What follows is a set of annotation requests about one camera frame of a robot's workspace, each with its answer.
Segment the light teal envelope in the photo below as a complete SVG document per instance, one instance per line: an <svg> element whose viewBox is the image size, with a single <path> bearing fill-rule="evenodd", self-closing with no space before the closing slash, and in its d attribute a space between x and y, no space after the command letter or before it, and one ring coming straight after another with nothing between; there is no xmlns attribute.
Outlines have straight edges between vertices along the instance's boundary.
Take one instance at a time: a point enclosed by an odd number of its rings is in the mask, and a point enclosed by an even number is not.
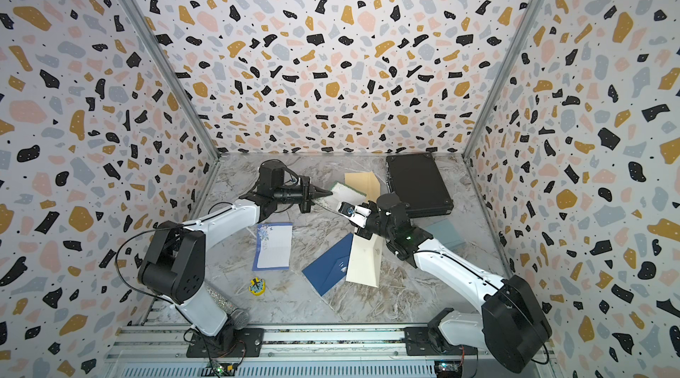
<svg viewBox="0 0 680 378"><path fill-rule="evenodd" d="M425 230L449 250L462 248L466 241L450 220L441 220L425 227Z"/></svg>

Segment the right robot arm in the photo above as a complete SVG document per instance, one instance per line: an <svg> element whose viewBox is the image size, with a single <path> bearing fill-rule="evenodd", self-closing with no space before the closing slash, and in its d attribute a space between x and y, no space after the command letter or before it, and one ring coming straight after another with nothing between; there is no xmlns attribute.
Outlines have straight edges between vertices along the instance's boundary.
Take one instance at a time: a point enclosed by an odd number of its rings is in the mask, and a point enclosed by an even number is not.
<svg viewBox="0 0 680 378"><path fill-rule="evenodd" d="M430 322L433 344L444 340L488 351L515 374L547 348L552 329L526 280L494 275L451 252L412 223L397 195L381 195L355 207L350 220L359 236L382 236L398 259L435 276L476 309L463 314L449 308L439 314Z"/></svg>

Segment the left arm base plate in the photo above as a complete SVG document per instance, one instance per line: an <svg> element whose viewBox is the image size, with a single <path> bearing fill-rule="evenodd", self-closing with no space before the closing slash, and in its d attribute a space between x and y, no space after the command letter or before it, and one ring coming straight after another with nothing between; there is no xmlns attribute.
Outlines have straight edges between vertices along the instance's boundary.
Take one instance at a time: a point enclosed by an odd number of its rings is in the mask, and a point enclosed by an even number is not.
<svg viewBox="0 0 680 378"><path fill-rule="evenodd" d="M264 328L226 328L216 337L193 333L186 351L190 359L258 358L264 340Z"/></svg>

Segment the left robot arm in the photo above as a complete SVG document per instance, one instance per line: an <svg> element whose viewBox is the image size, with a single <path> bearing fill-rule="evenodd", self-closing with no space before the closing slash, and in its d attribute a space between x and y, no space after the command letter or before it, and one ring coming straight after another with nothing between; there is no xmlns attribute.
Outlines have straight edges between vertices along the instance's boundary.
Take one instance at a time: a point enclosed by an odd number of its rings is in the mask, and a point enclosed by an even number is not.
<svg viewBox="0 0 680 378"><path fill-rule="evenodd" d="M267 219L281 204L309 213L313 201L331 195L280 160L267 160L260 165L253 187L227 208L193 221L160 224L139 268L138 281L154 296L172 303L202 335L216 337L230 315L205 284L208 250Z"/></svg>

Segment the yellow envelope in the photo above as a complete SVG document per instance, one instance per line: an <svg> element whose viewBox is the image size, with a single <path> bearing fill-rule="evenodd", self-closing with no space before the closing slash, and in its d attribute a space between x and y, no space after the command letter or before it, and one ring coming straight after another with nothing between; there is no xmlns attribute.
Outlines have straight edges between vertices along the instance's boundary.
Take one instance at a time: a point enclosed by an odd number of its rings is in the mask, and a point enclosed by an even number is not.
<svg viewBox="0 0 680 378"><path fill-rule="evenodd" d="M345 184L363 193L368 201L375 202L381 195L381 185L372 172L345 174Z"/></svg>

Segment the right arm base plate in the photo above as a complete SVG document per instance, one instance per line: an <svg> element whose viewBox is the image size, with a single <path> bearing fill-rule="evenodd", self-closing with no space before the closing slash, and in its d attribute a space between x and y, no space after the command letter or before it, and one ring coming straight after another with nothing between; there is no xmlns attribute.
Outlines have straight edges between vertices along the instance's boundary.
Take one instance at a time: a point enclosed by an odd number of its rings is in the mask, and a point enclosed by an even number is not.
<svg viewBox="0 0 680 378"><path fill-rule="evenodd" d="M466 345L449 344L442 335L429 327L404 328L408 356L462 356L478 354L478 349Z"/></svg>

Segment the cream envelope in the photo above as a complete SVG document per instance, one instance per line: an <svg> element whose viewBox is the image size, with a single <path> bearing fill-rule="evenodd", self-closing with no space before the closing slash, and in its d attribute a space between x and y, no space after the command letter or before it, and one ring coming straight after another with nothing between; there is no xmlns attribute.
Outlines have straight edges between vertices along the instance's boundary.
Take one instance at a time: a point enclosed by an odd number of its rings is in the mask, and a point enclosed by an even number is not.
<svg viewBox="0 0 680 378"><path fill-rule="evenodd" d="M352 248L346 273L347 282L372 288L379 286L384 238L373 234L370 239L352 236Z"/></svg>

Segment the white letter paper blue border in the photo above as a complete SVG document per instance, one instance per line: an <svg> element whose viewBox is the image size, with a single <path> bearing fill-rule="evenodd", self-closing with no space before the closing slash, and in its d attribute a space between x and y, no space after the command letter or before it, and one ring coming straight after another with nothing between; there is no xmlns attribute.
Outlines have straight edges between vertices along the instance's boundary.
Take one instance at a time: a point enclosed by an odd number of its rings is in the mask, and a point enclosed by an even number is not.
<svg viewBox="0 0 680 378"><path fill-rule="evenodd" d="M292 232L291 223L259 224L253 271L289 269Z"/></svg>

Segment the white letter paper green border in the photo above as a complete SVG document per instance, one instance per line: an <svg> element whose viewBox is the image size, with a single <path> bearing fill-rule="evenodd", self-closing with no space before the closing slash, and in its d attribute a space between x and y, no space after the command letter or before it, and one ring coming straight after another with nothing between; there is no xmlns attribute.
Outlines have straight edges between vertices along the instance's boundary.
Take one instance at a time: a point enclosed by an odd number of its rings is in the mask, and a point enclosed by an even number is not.
<svg viewBox="0 0 680 378"><path fill-rule="evenodd" d="M351 205L360 205L366 202L367 196L354 188L346 186L337 181L330 189L332 195L323 197L318 201L318 206L333 213L339 213L339 208L343 202Z"/></svg>

